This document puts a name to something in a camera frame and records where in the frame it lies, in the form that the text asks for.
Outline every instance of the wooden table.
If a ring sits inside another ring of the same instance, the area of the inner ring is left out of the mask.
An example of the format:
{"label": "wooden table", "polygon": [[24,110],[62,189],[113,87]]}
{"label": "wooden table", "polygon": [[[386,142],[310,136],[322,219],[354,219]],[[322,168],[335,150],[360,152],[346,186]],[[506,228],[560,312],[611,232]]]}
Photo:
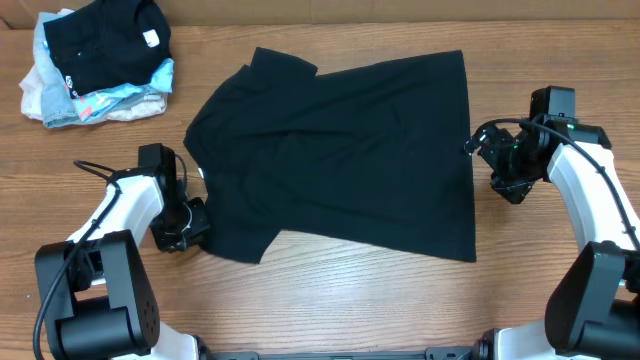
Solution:
{"label": "wooden table", "polygon": [[[533,90],[574,87],[578,116],[606,129],[619,177],[640,203],[640,22],[174,28],[175,95],[165,115],[57,130],[20,114],[31,46],[31,32],[0,33],[2,359],[33,358],[35,252],[66,239],[104,196],[104,182],[72,161],[125,168],[136,164],[139,145],[162,142],[186,158],[192,195],[206,196],[184,131],[256,46],[300,56],[321,73],[462,49],[474,129],[527,115]],[[541,318],[577,255],[567,211],[550,184],[538,183],[515,206],[489,188],[490,170],[477,157],[474,170],[475,264],[284,232],[252,266],[195,248],[159,253],[147,238],[141,253],[161,317],[215,351],[262,353],[465,345],[491,327]]]}

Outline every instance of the black folded shirt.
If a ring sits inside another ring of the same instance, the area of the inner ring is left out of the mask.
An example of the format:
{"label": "black folded shirt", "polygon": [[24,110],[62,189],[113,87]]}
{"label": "black folded shirt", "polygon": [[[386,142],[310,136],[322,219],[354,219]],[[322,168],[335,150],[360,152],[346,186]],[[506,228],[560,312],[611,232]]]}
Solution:
{"label": "black folded shirt", "polygon": [[152,0],[96,0],[43,25],[73,98],[125,83],[146,85],[171,57],[171,29]]}

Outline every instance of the clothing tag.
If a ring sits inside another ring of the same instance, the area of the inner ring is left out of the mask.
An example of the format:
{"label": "clothing tag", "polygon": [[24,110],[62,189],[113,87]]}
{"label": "clothing tag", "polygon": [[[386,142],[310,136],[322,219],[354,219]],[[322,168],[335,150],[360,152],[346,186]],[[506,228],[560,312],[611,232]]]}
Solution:
{"label": "clothing tag", "polygon": [[144,39],[147,41],[147,46],[156,47],[160,44],[160,38],[158,38],[158,34],[155,30],[151,29],[149,31],[145,31],[142,35],[144,35]]}

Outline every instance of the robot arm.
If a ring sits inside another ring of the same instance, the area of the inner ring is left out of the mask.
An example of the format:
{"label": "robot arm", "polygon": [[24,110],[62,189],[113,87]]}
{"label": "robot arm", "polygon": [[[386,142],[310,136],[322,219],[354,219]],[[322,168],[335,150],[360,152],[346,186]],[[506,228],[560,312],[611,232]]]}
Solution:
{"label": "robot arm", "polygon": [[[529,120],[480,127],[465,149],[494,170],[491,187],[513,204],[543,179],[560,191],[580,256],[547,304],[544,321],[503,329],[479,341],[497,360],[640,358],[640,300],[615,300],[620,283],[640,292],[638,217],[620,185],[611,143],[574,118],[573,89],[532,94]],[[512,137],[495,125],[520,124]]]}
{"label": "robot arm", "polygon": [[[640,221],[616,175],[613,153],[599,144],[578,142],[601,166],[615,185],[633,227]],[[602,176],[571,145],[559,144],[548,166],[549,181],[564,200],[573,231],[582,251],[589,241],[613,241],[622,249],[635,250]]]}
{"label": "robot arm", "polygon": [[[185,190],[176,178],[174,152],[161,144],[141,146],[138,167],[113,172],[105,199],[87,223],[68,241],[38,251],[36,274],[44,303],[72,244],[81,247],[45,313],[56,359],[207,359],[208,350],[198,338],[160,322],[138,253],[147,228],[158,249],[168,252],[197,244],[209,229],[202,200],[187,201]],[[111,204],[117,191],[120,195]],[[99,226],[80,244],[105,209]],[[76,299],[75,293],[102,284],[108,296]]]}

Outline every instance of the folded clothes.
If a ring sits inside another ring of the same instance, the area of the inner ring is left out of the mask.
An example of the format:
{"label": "folded clothes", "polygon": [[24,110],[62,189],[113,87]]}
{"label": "folded clothes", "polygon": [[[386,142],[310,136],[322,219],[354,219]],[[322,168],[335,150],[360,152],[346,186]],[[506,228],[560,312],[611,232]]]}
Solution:
{"label": "folded clothes", "polygon": [[152,0],[96,0],[44,24],[53,64],[72,97],[146,85],[170,58],[171,30]]}
{"label": "folded clothes", "polygon": [[64,14],[72,12],[63,10],[58,15],[40,13],[38,23],[34,32],[34,59],[37,74],[40,80],[35,78],[32,72],[23,80],[21,86],[27,88],[34,87],[39,93],[39,100],[33,100],[36,93],[27,92],[23,96],[23,110],[28,104],[34,108],[39,108],[41,118],[33,116],[33,110],[23,113],[31,118],[43,120],[47,127],[60,127],[71,124],[93,124],[110,119],[106,116],[113,111],[126,111],[140,102],[153,101],[153,105],[139,107],[131,115],[122,113],[116,116],[118,119],[132,120],[135,118],[157,115],[158,111],[164,112],[166,109],[166,96],[161,99],[150,100],[148,95],[152,93],[171,93],[173,82],[173,60],[166,58],[153,73],[148,84],[143,86],[133,86],[122,84],[111,89],[104,89],[86,94],[77,99],[71,99],[68,87],[63,80],[60,71],[55,67],[48,54],[48,48],[44,36],[43,24],[58,19]]}
{"label": "folded clothes", "polygon": [[[31,119],[43,121],[41,93],[44,88],[44,82],[35,65],[31,68],[29,74],[20,82],[20,88],[22,88],[24,92],[21,104],[22,113]],[[167,93],[145,93],[139,100],[140,102],[137,104],[128,104],[129,107],[125,107],[122,110],[109,111],[102,117],[91,117],[87,121],[80,121],[78,116],[59,118],[49,121],[46,125],[48,127],[59,127],[70,124],[90,125],[104,120],[130,121],[159,115],[167,109]]]}

